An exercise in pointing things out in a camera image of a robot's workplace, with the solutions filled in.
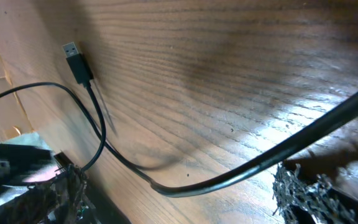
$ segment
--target black cable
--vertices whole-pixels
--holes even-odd
[[[82,112],[84,113],[84,115],[86,116],[88,121],[91,121],[91,125],[92,125],[93,129],[98,130],[96,125],[95,125],[95,123],[94,123],[94,121],[91,119],[90,113],[88,112],[88,110],[86,110],[86,108],[85,108],[84,104],[81,102],[81,100],[71,90],[69,90],[67,87],[65,87],[65,86],[63,86],[61,84],[58,84],[58,83],[39,82],[39,83],[32,83],[32,84],[18,86],[18,87],[15,87],[15,88],[12,88],[10,90],[7,90],[5,92],[0,93],[0,98],[6,96],[8,94],[14,93],[16,91],[23,90],[23,89],[26,89],[26,88],[32,88],[32,87],[35,87],[35,86],[56,86],[56,87],[61,88],[62,90],[65,90],[73,98],[75,103],[80,107],[80,109],[82,110]],[[100,141],[101,141],[100,145],[99,145],[99,149],[96,152],[96,154],[94,155],[94,157],[89,161],[89,163],[87,163],[87,165],[85,165],[81,169],[82,171],[88,170],[96,162],[96,160],[99,158],[100,154],[102,153],[104,143],[106,142],[106,125],[104,124],[104,118],[103,118],[103,114],[102,114],[102,111],[100,109],[99,103],[98,103],[98,101],[97,101],[97,99],[96,99],[96,97],[95,97],[95,95],[94,95],[94,93],[93,93],[93,91],[91,89],[91,84],[87,83],[87,85],[85,85],[85,88],[88,91],[89,96],[91,97],[92,102],[94,104],[94,107],[96,109],[96,112],[97,112],[97,114],[99,116],[102,135],[100,135],[100,133],[98,131],[98,138],[100,138]]]
[[[30,85],[19,86],[17,88],[1,93],[0,97],[23,88],[39,85],[44,84],[34,83]],[[103,139],[103,130],[102,135],[100,135],[100,132],[98,131],[98,128],[92,120],[89,112],[86,110],[82,102],[69,89],[57,83],[48,83],[46,85],[55,85],[57,87],[63,88],[66,92],[68,92],[90,122],[96,135],[100,139]],[[358,92],[332,109],[330,112],[326,113],[311,123],[309,126],[290,136],[288,139],[284,140],[270,150],[262,153],[251,161],[246,162],[240,167],[204,182],[183,187],[166,187],[156,183],[149,176],[141,172],[133,163],[129,162],[120,153],[118,153],[114,146],[110,146],[106,142],[104,144],[120,162],[122,162],[126,167],[135,172],[141,178],[149,182],[151,187],[158,193],[167,197],[190,197],[213,192],[215,190],[219,190],[245,180],[246,178],[257,174],[269,168],[270,166],[283,161],[291,155],[294,155],[295,153],[301,151],[310,144],[313,144],[315,141],[333,132],[337,128],[341,127],[356,117],[358,117]]]

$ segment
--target usb connector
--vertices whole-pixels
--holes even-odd
[[[78,52],[74,42],[65,44],[62,47],[67,56],[68,66],[70,66],[77,83],[84,85],[84,87],[90,85],[90,80],[93,79],[92,71],[84,56]]]

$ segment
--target wooden table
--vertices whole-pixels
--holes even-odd
[[[71,41],[94,71],[108,139],[167,186],[247,162],[358,90],[358,1],[0,0],[0,57],[13,85],[62,83],[96,118],[61,49]],[[18,95],[51,148],[80,166],[90,160],[99,142],[66,93]],[[358,198],[358,118],[293,159],[312,171],[325,162]],[[133,223],[283,223],[272,216],[274,173],[167,198],[105,150],[88,175]]]

